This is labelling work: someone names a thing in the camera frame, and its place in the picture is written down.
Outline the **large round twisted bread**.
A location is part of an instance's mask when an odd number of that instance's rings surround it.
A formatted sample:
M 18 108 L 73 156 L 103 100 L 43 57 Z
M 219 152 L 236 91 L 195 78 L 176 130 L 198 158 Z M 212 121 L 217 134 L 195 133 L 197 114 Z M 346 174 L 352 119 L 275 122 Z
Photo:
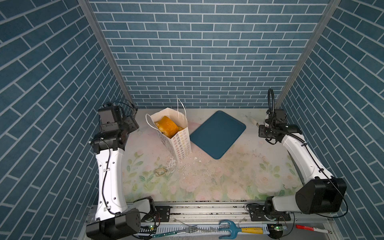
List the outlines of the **large round twisted bread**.
M 164 116 L 161 120 L 155 123 L 158 130 L 168 138 L 173 138 L 179 131 L 184 128 L 177 126 L 170 118 Z

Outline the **white printed paper bag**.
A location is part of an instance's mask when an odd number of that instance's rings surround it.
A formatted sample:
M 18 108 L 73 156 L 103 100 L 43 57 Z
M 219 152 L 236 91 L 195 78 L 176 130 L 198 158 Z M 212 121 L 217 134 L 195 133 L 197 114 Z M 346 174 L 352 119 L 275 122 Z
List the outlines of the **white printed paper bag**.
M 177 99 L 177 106 L 184 111 L 166 108 L 152 115 L 146 114 L 145 119 L 172 156 L 181 161 L 192 152 L 192 147 L 186 108 L 180 99 Z

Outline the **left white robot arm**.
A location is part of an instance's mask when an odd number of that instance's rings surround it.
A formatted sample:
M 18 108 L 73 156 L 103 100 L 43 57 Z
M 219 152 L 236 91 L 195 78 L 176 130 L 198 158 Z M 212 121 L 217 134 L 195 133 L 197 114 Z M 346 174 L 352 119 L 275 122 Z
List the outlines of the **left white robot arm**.
M 144 219 L 156 220 L 151 197 L 128 207 L 122 186 L 122 158 L 128 134 L 139 125 L 131 116 L 120 120 L 102 117 L 100 133 L 90 142 L 98 164 L 99 199 L 95 222 L 87 225 L 86 235 L 92 240 L 118 240 L 137 234 Z

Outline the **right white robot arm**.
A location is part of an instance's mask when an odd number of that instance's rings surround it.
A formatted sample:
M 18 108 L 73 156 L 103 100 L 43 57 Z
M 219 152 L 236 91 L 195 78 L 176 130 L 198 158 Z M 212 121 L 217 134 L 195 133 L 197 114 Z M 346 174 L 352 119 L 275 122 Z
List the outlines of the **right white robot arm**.
M 268 109 L 263 124 L 252 117 L 249 120 L 259 128 L 259 137 L 269 144 L 281 143 L 288 151 L 303 186 L 291 196 L 268 197 L 263 211 L 273 221 L 284 213 L 316 214 L 329 218 L 346 204 L 347 184 L 336 178 L 310 149 L 302 130 L 290 125 L 283 109 Z

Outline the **dark blue tray mat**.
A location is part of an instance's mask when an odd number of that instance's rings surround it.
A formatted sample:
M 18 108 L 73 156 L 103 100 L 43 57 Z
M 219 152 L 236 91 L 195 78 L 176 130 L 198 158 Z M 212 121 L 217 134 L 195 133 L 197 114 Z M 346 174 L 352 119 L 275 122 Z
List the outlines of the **dark blue tray mat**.
M 215 112 L 190 134 L 190 140 L 213 159 L 220 159 L 245 131 L 246 125 L 223 111 Z

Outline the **red white marker pen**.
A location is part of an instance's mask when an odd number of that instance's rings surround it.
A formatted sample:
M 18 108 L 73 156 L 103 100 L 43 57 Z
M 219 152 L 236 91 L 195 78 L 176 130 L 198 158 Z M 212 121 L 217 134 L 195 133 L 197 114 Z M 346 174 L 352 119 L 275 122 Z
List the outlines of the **red white marker pen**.
M 323 233 L 323 234 L 332 234 L 331 231 L 326 230 L 326 229 L 320 229 L 320 228 L 315 228 L 315 227 L 308 227 L 308 226 L 302 226 L 302 225 L 296 225 L 297 229 L 300 230 L 307 230 L 307 231 L 312 231 L 312 232 L 318 232 L 318 233 Z

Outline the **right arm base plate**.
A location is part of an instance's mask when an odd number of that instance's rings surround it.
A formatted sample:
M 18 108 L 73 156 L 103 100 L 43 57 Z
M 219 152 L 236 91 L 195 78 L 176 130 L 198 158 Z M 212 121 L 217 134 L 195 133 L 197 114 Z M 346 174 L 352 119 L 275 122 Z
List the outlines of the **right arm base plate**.
M 245 209 L 249 213 L 252 222 L 288 222 L 291 220 L 289 212 L 278 212 L 271 206 L 265 207 L 264 205 L 251 203 L 247 204 Z

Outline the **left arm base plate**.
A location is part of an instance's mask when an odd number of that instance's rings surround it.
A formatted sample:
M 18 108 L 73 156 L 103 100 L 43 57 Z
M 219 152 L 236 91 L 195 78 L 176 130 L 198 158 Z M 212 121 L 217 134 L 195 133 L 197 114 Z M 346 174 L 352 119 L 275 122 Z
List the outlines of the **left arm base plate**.
M 156 222 L 167 223 L 170 221 L 171 207 L 170 206 L 155 206 L 149 210 L 140 211 L 142 222 L 153 222 L 153 217 Z

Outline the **aluminium rail frame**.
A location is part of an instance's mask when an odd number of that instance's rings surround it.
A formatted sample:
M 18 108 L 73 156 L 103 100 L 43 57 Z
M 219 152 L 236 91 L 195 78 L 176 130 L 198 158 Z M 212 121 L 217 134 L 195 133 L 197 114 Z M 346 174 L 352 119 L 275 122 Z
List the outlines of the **aluminium rail frame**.
M 155 202 L 155 207 L 166 208 L 166 215 L 160 220 L 160 226 L 184 224 L 191 225 L 218 225 L 221 220 L 230 220 L 240 225 L 256 226 L 257 224 L 322 224 L 328 229 L 335 221 L 318 215 L 290 213 L 289 216 L 269 220 L 264 213 L 250 213 L 246 209 L 248 202 Z

